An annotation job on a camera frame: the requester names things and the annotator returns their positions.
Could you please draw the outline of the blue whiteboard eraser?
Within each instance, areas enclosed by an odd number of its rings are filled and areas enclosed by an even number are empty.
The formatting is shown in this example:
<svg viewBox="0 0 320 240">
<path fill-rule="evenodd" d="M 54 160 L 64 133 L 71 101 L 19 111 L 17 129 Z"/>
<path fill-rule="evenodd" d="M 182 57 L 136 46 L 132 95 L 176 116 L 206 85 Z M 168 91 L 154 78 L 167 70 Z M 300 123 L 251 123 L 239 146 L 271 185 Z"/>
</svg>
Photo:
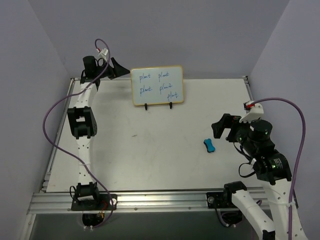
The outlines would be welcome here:
<svg viewBox="0 0 320 240">
<path fill-rule="evenodd" d="M 207 138 L 203 141 L 203 144 L 205 145 L 206 151 L 208 153 L 213 153 L 215 152 L 216 148 L 213 145 L 212 139 L 211 138 Z"/>
</svg>

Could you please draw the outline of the yellow framed whiteboard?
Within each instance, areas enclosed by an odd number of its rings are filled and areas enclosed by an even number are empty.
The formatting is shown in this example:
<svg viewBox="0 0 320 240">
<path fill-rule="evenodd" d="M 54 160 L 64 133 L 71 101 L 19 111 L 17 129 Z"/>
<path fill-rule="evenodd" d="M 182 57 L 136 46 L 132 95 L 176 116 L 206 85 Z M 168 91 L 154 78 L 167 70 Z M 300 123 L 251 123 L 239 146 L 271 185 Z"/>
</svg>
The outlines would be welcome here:
<svg viewBox="0 0 320 240">
<path fill-rule="evenodd" d="M 185 100 L 180 65 L 133 68 L 130 80 L 134 106 L 181 104 Z"/>
</svg>

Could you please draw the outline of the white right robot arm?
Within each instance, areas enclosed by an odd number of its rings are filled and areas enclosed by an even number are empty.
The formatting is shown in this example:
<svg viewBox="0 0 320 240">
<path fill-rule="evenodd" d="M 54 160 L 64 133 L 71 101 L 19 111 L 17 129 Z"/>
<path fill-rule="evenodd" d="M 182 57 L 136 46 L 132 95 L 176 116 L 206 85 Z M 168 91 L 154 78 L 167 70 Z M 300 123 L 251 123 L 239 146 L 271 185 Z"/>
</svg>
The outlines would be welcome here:
<svg viewBox="0 0 320 240">
<path fill-rule="evenodd" d="M 276 150 L 270 138 L 272 124 L 263 119 L 241 122 L 240 116 L 225 113 L 211 125 L 213 136 L 219 139 L 225 129 L 230 132 L 227 141 L 239 143 L 260 182 L 272 217 L 253 200 L 247 187 L 241 182 L 224 185 L 223 203 L 235 206 L 244 215 L 261 240 L 305 240 L 296 203 L 290 198 L 293 175 L 286 157 Z"/>
</svg>

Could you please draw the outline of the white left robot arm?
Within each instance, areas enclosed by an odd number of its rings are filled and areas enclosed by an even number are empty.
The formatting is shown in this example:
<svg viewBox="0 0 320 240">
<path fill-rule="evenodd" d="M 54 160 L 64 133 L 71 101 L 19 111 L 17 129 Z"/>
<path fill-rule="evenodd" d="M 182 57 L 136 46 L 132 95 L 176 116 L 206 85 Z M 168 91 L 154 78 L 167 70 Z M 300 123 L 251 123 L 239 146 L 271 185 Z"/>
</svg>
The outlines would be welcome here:
<svg viewBox="0 0 320 240">
<path fill-rule="evenodd" d="M 75 137 L 78 157 L 78 180 L 75 187 L 73 200 L 77 204 L 84 204 L 88 209 L 95 210 L 100 206 L 101 197 L 99 194 L 98 183 L 89 174 L 92 161 L 92 145 L 94 137 L 98 133 L 97 121 L 94 117 L 91 105 L 98 92 L 101 79 L 98 78 L 91 83 L 95 77 L 115 79 L 130 73 L 128 69 L 121 66 L 114 57 L 112 65 L 107 65 L 102 57 L 102 64 L 94 56 L 85 56 L 83 60 L 84 70 L 80 77 L 80 92 L 73 107 L 68 108 L 67 118 L 70 131 Z"/>
</svg>

